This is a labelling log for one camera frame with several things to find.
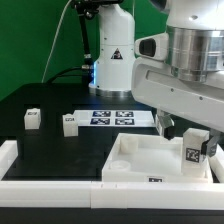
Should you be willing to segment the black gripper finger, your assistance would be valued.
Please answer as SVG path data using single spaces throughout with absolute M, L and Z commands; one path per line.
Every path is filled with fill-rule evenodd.
M 209 157 L 213 157 L 216 154 L 218 142 L 221 139 L 222 134 L 217 130 L 211 130 L 209 132 L 209 139 L 204 141 L 201 146 L 201 154 Z

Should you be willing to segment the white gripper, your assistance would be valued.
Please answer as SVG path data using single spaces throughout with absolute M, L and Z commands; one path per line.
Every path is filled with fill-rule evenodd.
M 160 109 L 162 136 L 168 140 L 175 134 L 170 114 L 224 132 L 224 71 L 209 73 L 205 83 L 188 82 L 172 76 L 165 63 L 139 57 L 131 91 L 137 102 Z

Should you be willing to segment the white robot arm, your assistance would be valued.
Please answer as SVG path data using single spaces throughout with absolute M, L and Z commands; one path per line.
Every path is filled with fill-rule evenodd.
M 103 13 L 108 61 L 97 67 L 96 84 L 107 91 L 128 82 L 136 101 L 224 133 L 224 0 L 149 0 L 168 15 L 166 31 L 132 43 L 138 58 L 129 77 L 104 78 L 123 60 L 123 30 Z

